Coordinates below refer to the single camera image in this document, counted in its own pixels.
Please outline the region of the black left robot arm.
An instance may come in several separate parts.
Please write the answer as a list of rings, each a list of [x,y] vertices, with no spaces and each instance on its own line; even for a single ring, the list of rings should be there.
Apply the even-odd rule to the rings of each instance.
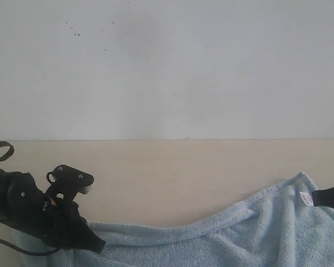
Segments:
[[[87,194],[94,183],[90,174],[60,165],[46,175],[49,188],[42,192],[33,176],[0,169],[0,223],[33,236],[53,249],[102,252],[105,241],[89,228],[74,198]]]

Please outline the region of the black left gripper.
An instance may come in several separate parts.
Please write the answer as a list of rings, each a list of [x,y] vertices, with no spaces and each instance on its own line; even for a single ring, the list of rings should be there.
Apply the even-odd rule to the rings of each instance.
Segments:
[[[77,203],[46,195],[32,200],[30,235],[54,247],[79,248],[95,253],[101,253],[106,244],[80,216]]]

